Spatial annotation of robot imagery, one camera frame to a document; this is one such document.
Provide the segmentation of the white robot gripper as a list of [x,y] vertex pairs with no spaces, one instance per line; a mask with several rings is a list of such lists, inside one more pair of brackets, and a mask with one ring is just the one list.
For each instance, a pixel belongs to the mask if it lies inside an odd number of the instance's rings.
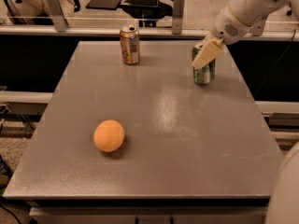
[[223,43],[225,45],[234,44],[250,30],[251,27],[240,21],[231,6],[227,5],[216,16],[211,28],[211,34],[217,38],[204,42],[203,47],[195,56],[192,66],[197,69],[205,67],[222,53]]

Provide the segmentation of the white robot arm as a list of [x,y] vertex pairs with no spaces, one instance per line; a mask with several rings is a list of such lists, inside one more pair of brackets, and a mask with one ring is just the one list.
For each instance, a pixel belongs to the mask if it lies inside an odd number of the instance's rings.
[[[239,41],[258,21],[286,5],[299,17],[299,0],[230,0],[216,16],[192,66],[205,67],[222,52],[223,45]],[[280,165],[264,224],[299,224],[299,143]]]

